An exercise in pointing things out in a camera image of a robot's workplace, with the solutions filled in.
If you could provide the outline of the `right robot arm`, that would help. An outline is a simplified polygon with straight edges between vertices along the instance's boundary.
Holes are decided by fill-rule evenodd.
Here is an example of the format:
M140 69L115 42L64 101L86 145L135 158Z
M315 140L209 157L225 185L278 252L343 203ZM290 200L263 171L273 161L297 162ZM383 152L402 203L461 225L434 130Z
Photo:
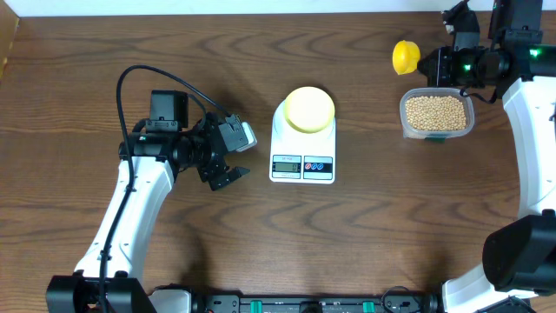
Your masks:
M438 48L417 63L434 87L492 85L513 131L520 176L515 222L489 235L482 261L446 281L442 311L477 312L555 292L555 49L515 43Z

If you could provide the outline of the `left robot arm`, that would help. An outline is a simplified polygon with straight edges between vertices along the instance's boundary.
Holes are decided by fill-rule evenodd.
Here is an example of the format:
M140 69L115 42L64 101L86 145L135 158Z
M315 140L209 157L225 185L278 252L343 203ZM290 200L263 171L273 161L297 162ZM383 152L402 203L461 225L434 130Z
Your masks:
M118 182L99 231L70 276L53 276L50 312L202 312L201 296L176 285L147 294L144 261L162 204L181 170L195 168L218 190L248 173L224 157L256 145L251 126L237 115L208 113L192 130L176 120L142 120L120 152Z

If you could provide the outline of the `yellow scoop cup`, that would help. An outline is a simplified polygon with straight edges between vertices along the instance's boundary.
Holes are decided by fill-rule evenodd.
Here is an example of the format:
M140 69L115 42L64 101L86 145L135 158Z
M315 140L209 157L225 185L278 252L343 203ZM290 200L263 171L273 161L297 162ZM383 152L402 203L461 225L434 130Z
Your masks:
M416 43L402 40L394 46L392 63L398 75L413 73L419 61L420 49Z

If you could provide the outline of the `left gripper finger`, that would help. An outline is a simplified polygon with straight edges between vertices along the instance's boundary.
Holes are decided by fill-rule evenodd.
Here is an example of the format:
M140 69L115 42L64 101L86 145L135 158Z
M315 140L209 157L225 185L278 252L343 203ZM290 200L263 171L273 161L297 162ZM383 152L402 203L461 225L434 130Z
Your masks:
M228 152L243 152L257 145L257 139L251 126L237 115L226 117L219 125L223 142Z
M211 177L208 180L209 187L212 191L224 188L239 178L247 175L250 172L249 169L243 167L234 167L232 170L225 170L222 173L218 173L216 176Z

